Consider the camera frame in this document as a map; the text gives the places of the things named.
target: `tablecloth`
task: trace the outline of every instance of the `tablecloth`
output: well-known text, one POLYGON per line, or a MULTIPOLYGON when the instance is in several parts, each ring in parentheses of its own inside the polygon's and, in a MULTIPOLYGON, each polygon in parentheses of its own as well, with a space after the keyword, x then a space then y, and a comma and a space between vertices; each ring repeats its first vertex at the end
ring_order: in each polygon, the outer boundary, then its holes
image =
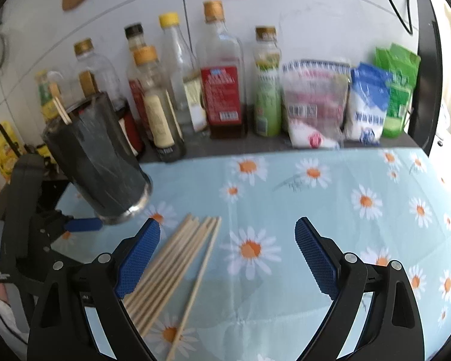
MULTIPOLYGON (((142 165, 153 181, 144 213, 99 232, 64 234, 53 245, 82 262, 112 252, 147 217, 161 224, 159 248, 187 213, 221 216, 213 255, 176 359, 296 360, 325 317, 321 294, 294 239, 307 216, 343 252, 366 263, 404 265, 430 358, 451 333, 451 193, 417 149, 291 151, 142 165)), ((70 185, 58 208, 93 216, 70 185)), ((196 259, 145 343, 165 359, 201 262, 196 259)), ((365 294, 341 355, 354 350, 365 294)))

